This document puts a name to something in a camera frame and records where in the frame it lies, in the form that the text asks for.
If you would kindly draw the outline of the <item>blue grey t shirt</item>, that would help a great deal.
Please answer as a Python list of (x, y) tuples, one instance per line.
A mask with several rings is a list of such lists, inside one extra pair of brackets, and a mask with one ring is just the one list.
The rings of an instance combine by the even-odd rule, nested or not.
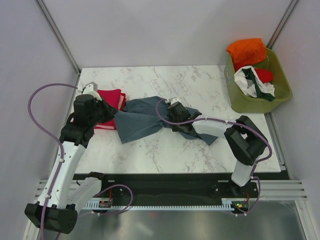
[(153, 135), (162, 128), (171, 129), (173, 126), (159, 118), (160, 115), (169, 120), (168, 105), (159, 96), (138, 98), (125, 103), (123, 111), (115, 114), (114, 122), (122, 144), (133, 142)]

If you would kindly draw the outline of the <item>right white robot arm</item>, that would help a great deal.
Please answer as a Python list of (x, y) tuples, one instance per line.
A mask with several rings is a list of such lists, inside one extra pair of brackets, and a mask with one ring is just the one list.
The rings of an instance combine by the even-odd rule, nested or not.
[(174, 132), (202, 139), (209, 145), (218, 138), (227, 141), (236, 159), (229, 191), (235, 197), (242, 196), (247, 191), (258, 157), (269, 146), (258, 127), (245, 115), (228, 121), (208, 117), (198, 111), (190, 113), (179, 101), (167, 105), (167, 117)]

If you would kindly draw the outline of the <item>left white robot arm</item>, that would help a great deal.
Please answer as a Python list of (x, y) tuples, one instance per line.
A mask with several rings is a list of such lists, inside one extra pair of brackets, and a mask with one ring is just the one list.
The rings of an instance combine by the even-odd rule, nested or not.
[(74, 229), (78, 213), (95, 194), (104, 197), (110, 191), (109, 183), (100, 179), (99, 173), (90, 173), (84, 183), (69, 193), (78, 163), (94, 135), (94, 128), (111, 121), (117, 113), (117, 109), (98, 93), (78, 95), (73, 109), (60, 132), (60, 154), (45, 188), (36, 202), (27, 204), (24, 210), (36, 227), (62, 234), (69, 234)]

